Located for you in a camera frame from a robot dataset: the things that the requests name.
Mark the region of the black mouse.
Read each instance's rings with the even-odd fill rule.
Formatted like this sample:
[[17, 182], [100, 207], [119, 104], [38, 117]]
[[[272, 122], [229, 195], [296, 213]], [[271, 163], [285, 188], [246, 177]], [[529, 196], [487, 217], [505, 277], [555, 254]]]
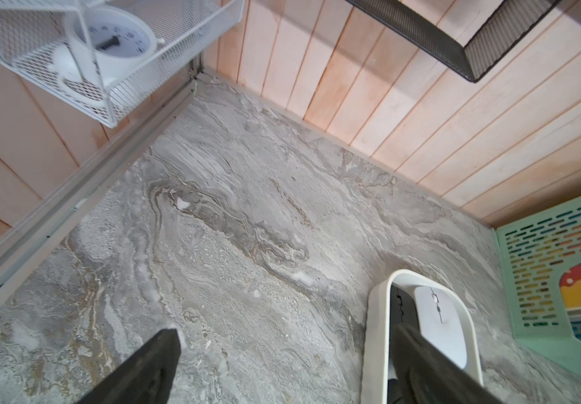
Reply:
[[418, 331], [418, 313], [413, 297], [393, 284], [390, 299], [390, 334], [393, 335], [399, 326], [409, 326]]

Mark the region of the white mouse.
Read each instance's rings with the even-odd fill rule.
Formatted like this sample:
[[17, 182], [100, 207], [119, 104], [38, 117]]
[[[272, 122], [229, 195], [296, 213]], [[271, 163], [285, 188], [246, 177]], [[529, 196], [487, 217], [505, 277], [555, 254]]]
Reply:
[[422, 336], [457, 367], [464, 369], [467, 347], [450, 295], [442, 289], [418, 286], [413, 297]]

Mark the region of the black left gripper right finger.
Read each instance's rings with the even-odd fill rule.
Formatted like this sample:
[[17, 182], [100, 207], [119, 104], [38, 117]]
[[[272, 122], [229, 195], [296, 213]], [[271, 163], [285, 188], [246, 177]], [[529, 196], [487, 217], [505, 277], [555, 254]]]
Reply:
[[498, 403], [412, 326], [390, 331], [391, 403]]

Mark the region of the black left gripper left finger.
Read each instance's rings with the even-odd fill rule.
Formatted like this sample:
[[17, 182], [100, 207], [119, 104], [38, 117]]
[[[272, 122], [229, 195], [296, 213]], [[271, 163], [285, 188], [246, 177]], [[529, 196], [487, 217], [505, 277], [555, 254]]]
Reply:
[[166, 403], [180, 354], [178, 332], [164, 328], [78, 403]]

